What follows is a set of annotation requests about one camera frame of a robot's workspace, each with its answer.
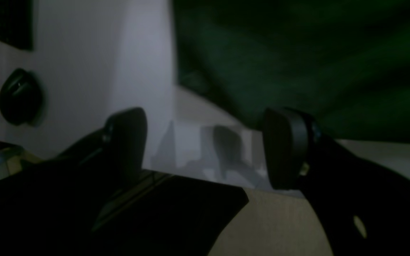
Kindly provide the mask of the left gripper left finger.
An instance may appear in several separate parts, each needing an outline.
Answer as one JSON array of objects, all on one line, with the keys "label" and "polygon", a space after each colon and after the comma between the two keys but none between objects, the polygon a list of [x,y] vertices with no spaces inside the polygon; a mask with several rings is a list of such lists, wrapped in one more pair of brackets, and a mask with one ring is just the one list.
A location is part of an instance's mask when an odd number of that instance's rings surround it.
[{"label": "left gripper left finger", "polygon": [[76,254],[107,201],[142,170],[148,121],[141,107],[58,156],[0,180],[0,256]]}]

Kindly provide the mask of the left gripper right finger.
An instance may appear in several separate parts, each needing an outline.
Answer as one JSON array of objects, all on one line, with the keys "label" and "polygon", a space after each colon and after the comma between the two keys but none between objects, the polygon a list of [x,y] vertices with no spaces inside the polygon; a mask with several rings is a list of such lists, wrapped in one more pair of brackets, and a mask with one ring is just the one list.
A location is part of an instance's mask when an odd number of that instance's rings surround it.
[{"label": "left gripper right finger", "polygon": [[360,158],[293,109],[263,114],[267,175],[308,200],[336,256],[410,256],[410,180]]}]

